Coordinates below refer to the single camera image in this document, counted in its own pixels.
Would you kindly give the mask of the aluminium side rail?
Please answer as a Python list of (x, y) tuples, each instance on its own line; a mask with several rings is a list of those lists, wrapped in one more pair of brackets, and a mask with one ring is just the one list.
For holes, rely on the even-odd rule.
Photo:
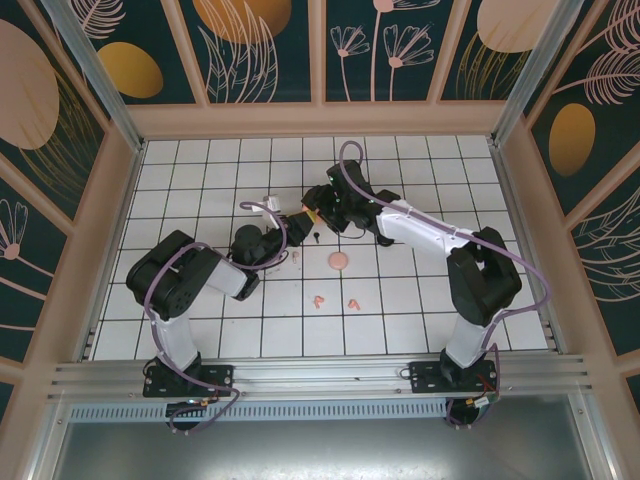
[(509, 212), (520, 257), (526, 263), (524, 266), (526, 280), (511, 308), (527, 308), (527, 311), (503, 319), (511, 346), (514, 350), (538, 349), (537, 338), (542, 335), (549, 351), (565, 354), (565, 341), (551, 304), (551, 287), (543, 274), (543, 267), (535, 251), (524, 210), (505, 156), (492, 139), (489, 139), (489, 150)]
[(116, 263), (119, 250), (119, 242), (123, 238), (127, 212), (134, 196), (135, 185), (142, 167), (146, 149), (147, 141), (142, 140), (141, 146), (132, 157), (131, 166), (126, 176), (126, 183), (124, 184), (120, 200), (117, 204), (117, 209), (115, 210), (116, 216), (112, 221), (111, 230), (107, 237), (108, 242), (103, 248), (103, 258), (97, 271), (90, 303), (87, 306), (79, 332), (79, 338), (76, 342), (72, 360), (73, 363), (81, 363), (84, 360), (85, 353), (91, 351), (91, 341), (95, 335), (95, 327), (101, 320), (103, 305), (109, 290), (112, 269)]

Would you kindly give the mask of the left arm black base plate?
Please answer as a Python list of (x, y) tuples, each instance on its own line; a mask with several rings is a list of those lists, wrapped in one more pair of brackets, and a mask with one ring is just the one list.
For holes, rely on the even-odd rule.
[[(142, 395), (145, 398), (209, 397), (214, 391), (185, 380), (172, 369), (160, 363), (147, 366)], [(231, 387), (233, 367), (231, 365), (192, 365), (186, 374), (207, 384)]]

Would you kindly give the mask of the aluminium mounting rail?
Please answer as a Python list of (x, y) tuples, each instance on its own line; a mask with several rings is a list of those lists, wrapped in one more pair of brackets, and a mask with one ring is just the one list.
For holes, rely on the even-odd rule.
[[(233, 385), (253, 400), (387, 399), (411, 395), (400, 371), (437, 354), (223, 359), (234, 367)], [(503, 396), (573, 394), (592, 389), (580, 355), (502, 351)], [(55, 367), (46, 398), (67, 402), (141, 401), (143, 360), (63, 363)]]

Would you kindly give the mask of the grey metal panel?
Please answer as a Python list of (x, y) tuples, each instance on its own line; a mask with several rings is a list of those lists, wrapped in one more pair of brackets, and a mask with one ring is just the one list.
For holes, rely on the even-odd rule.
[(37, 480), (611, 480), (570, 418), (72, 424)]

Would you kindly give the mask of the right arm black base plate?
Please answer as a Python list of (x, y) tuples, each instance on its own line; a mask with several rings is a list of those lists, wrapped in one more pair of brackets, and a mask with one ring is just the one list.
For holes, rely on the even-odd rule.
[(409, 364), (409, 380), (413, 393), (482, 394), (497, 387), (498, 374), (492, 360), (480, 360), (466, 369), (440, 361), (416, 361)]

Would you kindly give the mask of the aluminium corner post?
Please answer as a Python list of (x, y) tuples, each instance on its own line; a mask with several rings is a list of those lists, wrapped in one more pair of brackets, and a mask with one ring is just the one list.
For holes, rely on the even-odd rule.
[(516, 79), (506, 104), (490, 134), (490, 145), (499, 149), (508, 139), (537, 86), (550, 70), (586, 0), (558, 0)]
[(77, 22), (72, 8), (66, 0), (41, 0), (41, 3), (53, 24), (58, 28), (74, 58), (83, 68), (89, 82), (93, 85), (98, 97), (111, 115), (127, 144), (135, 153), (139, 153), (143, 146), (143, 138), (135, 126), (121, 95), (104, 69), (96, 50)]

